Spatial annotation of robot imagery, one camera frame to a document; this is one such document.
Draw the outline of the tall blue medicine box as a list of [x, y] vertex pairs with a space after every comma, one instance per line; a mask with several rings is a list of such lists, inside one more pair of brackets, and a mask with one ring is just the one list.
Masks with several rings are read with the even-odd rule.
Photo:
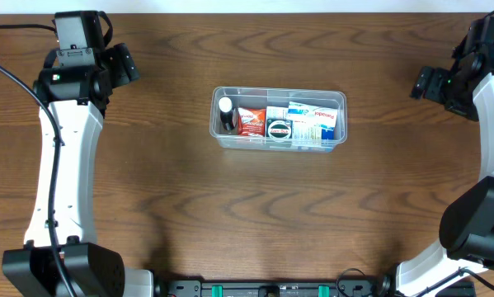
[[[287, 120], [286, 115], [288, 106], [268, 106], [266, 108], [266, 121], [268, 119]], [[300, 121], [293, 121], [293, 134], [291, 139], [270, 140], [299, 147], [319, 147], [322, 144], [328, 144], [330, 141], [335, 139], [335, 129], [336, 127], [333, 130], [327, 130], [320, 126], [309, 125]]]

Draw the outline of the white Panadol box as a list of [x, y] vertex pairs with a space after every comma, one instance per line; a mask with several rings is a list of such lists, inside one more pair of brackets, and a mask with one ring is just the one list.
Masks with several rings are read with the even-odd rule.
[[337, 109], [291, 101], [288, 106], [286, 119], [333, 130], [336, 127], [337, 116]]

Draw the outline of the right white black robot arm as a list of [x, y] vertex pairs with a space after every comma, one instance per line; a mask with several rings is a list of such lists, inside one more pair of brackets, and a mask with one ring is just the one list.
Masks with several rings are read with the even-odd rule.
[[378, 296], [454, 294], [455, 284], [468, 276], [494, 290], [481, 276], [494, 271], [494, 46], [472, 47], [455, 58], [451, 70], [434, 71], [412, 95], [479, 124], [478, 182], [446, 208], [438, 239], [378, 283]]

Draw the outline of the red Panadol ActiFast box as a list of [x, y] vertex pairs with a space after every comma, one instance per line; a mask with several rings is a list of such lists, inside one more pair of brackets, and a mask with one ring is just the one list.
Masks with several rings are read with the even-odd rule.
[[238, 108], [240, 136], [264, 137], [266, 128], [266, 109]]

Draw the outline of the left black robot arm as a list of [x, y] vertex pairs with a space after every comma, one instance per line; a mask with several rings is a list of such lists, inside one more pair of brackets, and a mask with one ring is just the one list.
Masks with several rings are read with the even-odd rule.
[[125, 266], [97, 244], [95, 155], [116, 87], [139, 78], [126, 44], [62, 45], [30, 88], [40, 106], [40, 175], [23, 247], [2, 257], [4, 276], [24, 296], [153, 296], [149, 270]]

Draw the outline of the dark syrup bottle white cap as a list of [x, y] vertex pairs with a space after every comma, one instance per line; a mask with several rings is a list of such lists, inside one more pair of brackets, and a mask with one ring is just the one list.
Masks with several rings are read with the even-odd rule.
[[238, 132], [238, 109], [233, 106], [229, 97], [221, 97], [218, 101], [219, 118], [225, 133], [236, 134]]

